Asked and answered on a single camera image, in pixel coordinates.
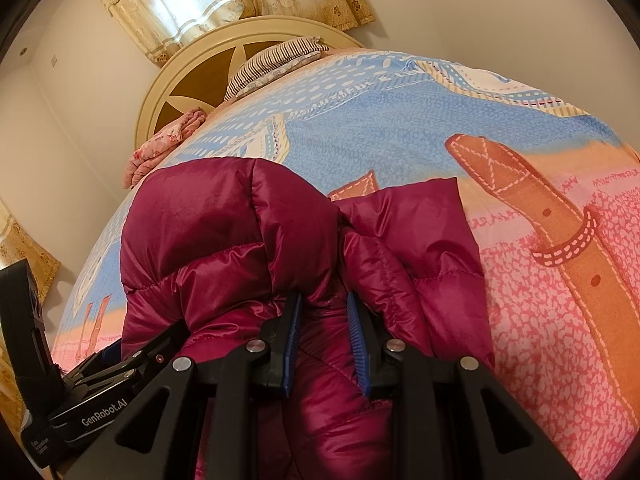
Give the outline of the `beige side curtain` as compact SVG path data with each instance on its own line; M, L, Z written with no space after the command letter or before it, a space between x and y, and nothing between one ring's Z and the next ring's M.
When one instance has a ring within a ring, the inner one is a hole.
M1 417L19 434L37 389L53 379L42 319L61 263L1 207Z

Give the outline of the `striped pillow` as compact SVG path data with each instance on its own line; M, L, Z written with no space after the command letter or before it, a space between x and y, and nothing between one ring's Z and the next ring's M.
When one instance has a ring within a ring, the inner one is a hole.
M319 37L297 37L262 50L244 62L229 79L226 101L242 98L270 82L318 61L327 46Z

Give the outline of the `blue pink printed bedspread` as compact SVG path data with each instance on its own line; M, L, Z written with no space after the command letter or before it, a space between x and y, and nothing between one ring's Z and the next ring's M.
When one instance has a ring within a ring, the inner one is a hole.
M599 119L486 70L330 55L214 110L166 167L184 206L224 157L299 176L392 252L378 302L472 352L584 479L639 431L639 157Z

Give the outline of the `folded pink floral blanket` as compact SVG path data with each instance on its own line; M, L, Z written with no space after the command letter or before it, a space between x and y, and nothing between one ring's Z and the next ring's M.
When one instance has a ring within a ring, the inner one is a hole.
M122 187L133 188L183 141L190 138L204 124L206 117L201 108L192 108L154 133L126 162Z

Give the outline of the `cream wooden headboard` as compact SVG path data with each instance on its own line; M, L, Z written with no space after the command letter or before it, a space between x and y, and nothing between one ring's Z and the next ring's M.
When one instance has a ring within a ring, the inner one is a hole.
M140 108L134 146L191 108L211 112L224 102L228 80L249 58L305 36L316 36L332 49L362 46L336 28L292 16L246 18L208 32L172 56L150 85Z

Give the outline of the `magenta quilted down jacket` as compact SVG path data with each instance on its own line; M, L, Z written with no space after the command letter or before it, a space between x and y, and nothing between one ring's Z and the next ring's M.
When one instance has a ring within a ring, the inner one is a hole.
M122 354L175 322L196 362L226 356L305 300L294 384L259 414L264 479L387 479L387 401L357 385L347 297L427 356L495 362L480 252L457 182L334 202L265 159L206 158L153 172L122 229Z

